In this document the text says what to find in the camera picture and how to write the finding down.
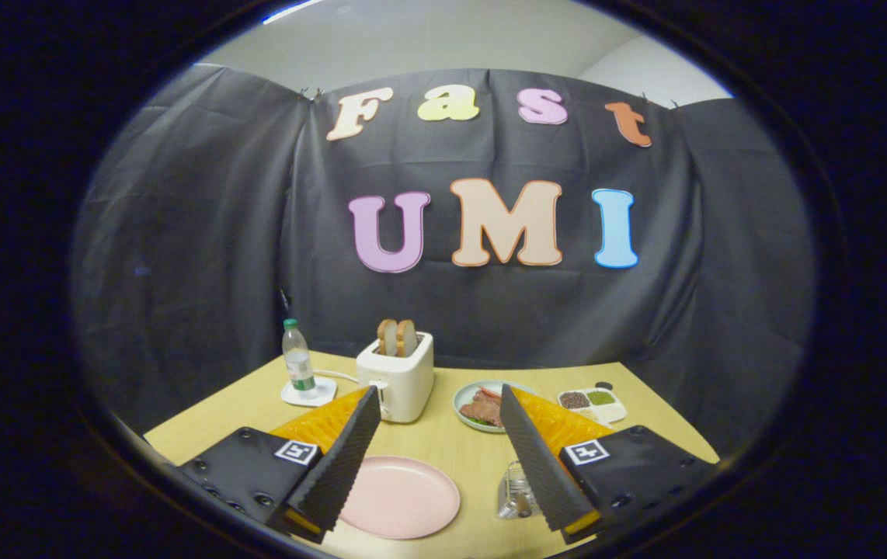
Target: meat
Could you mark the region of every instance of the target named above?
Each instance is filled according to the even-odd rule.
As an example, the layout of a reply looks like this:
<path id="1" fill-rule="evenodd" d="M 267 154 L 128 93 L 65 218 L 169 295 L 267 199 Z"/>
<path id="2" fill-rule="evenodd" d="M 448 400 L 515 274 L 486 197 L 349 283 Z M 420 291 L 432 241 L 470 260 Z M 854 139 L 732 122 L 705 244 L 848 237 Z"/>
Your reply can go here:
<path id="1" fill-rule="evenodd" d="M 503 397 L 489 389 L 482 388 L 475 392 L 470 404 L 461 406 L 461 415 L 466 418 L 489 422 L 496 427 L 503 427 L 503 420 L 499 417 L 499 407 L 503 404 Z"/>

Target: bottle label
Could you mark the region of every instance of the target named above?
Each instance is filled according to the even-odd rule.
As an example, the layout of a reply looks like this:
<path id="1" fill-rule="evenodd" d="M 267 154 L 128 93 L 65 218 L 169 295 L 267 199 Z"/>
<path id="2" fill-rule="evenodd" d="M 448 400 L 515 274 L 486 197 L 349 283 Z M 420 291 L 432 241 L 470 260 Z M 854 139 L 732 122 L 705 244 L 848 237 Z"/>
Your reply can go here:
<path id="1" fill-rule="evenodd" d="M 316 386 L 316 379 L 309 377 L 308 379 L 291 379 L 291 388 L 295 390 L 311 390 Z"/>
<path id="2" fill-rule="evenodd" d="M 309 373 L 311 372 L 312 367 L 310 367 L 310 363 L 308 359 L 301 362 L 294 361 L 285 361 L 285 365 L 288 367 L 288 376 L 294 379 L 301 379 L 304 377 L 311 376 Z"/>

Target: white wall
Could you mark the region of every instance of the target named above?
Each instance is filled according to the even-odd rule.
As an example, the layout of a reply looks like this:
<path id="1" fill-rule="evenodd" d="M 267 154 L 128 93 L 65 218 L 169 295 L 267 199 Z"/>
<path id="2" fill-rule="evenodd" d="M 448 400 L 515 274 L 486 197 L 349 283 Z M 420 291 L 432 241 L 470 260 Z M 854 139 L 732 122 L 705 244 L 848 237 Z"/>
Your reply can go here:
<path id="1" fill-rule="evenodd" d="M 574 78 L 639 35 L 570 0 L 323 0 L 248 29 L 202 61 L 294 91 L 441 68 Z"/>
<path id="2" fill-rule="evenodd" d="M 610 50 L 579 79 L 632 95 L 647 95 L 647 99 L 668 109 L 674 107 L 672 100 L 682 106 L 732 96 L 695 64 L 649 36 L 638 36 Z"/>

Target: power cord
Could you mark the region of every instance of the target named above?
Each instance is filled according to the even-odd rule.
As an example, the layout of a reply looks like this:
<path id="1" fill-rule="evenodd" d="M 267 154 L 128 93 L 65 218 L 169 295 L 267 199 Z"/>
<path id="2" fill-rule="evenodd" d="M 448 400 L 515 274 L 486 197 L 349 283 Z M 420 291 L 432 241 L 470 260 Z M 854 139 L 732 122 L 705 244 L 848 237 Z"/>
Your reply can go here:
<path id="1" fill-rule="evenodd" d="M 322 377 L 337 377 L 337 378 L 347 379 L 349 381 L 353 381 L 354 383 L 357 383 L 357 379 L 355 379 L 354 377 L 352 377 L 350 375 L 345 375 L 343 373 L 338 373 L 336 371 L 327 371 L 325 369 L 312 369 L 312 373 L 322 376 Z"/>

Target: pink plate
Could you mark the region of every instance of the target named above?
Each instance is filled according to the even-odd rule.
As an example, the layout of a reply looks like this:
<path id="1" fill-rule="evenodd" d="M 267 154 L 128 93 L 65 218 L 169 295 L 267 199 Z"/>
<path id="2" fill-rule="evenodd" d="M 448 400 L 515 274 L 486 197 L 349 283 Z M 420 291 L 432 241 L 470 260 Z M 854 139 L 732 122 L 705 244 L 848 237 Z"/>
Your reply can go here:
<path id="1" fill-rule="evenodd" d="M 460 508 L 461 493 L 443 471 L 407 457 L 366 457 L 340 519 L 383 538 L 412 539 L 443 529 Z"/>

